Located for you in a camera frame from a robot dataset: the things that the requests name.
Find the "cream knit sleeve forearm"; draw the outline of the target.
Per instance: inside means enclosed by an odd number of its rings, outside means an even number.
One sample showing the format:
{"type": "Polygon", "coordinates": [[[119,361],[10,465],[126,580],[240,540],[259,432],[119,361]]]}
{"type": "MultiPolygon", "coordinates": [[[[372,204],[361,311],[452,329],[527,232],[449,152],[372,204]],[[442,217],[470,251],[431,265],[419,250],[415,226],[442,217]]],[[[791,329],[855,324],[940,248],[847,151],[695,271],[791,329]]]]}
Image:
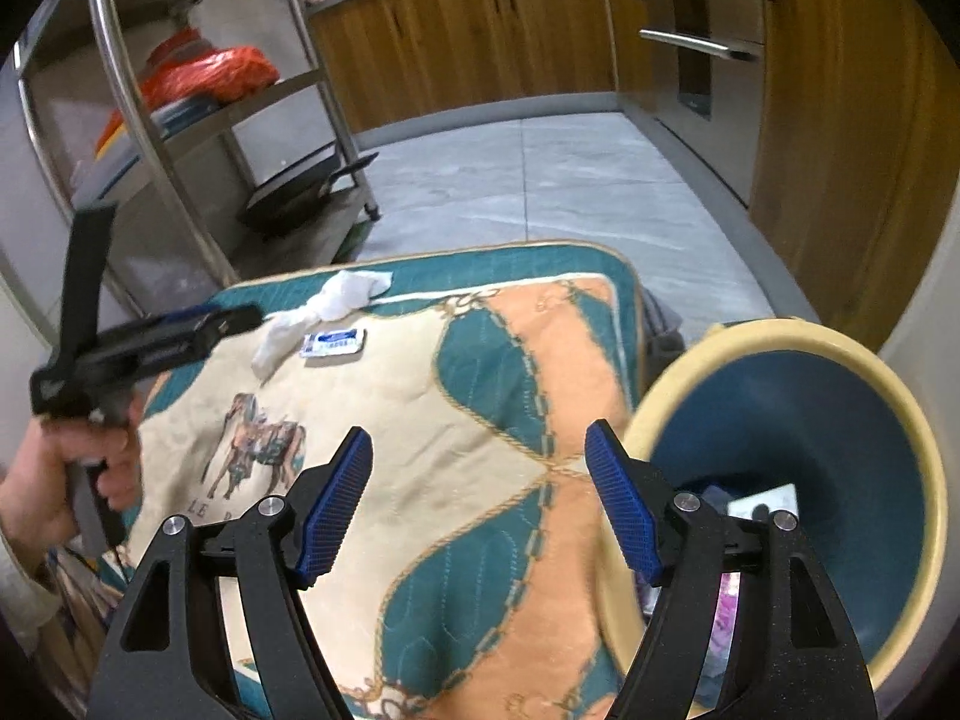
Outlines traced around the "cream knit sleeve forearm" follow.
{"type": "Polygon", "coordinates": [[[0,551],[2,617],[16,644],[27,656],[36,652],[41,631],[60,611],[60,596],[34,580],[14,557],[7,537],[0,551]]]}

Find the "person's left hand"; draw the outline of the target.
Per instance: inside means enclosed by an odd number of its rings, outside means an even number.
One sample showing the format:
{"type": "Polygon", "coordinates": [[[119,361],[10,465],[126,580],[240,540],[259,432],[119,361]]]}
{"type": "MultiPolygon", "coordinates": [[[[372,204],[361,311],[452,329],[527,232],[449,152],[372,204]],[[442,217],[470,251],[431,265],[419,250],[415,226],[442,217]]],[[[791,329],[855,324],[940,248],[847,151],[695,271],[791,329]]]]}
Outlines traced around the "person's left hand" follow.
{"type": "Polygon", "coordinates": [[[145,402],[133,397],[125,427],[104,427],[86,419],[32,418],[7,476],[2,481],[2,533],[16,561],[34,574],[48,550],[68,543],[78,525],[71,513],[68,468],[83,460],[104,460],[99,496],[123,512],[140,499],[142,444],[139,426],[145,402]]]}

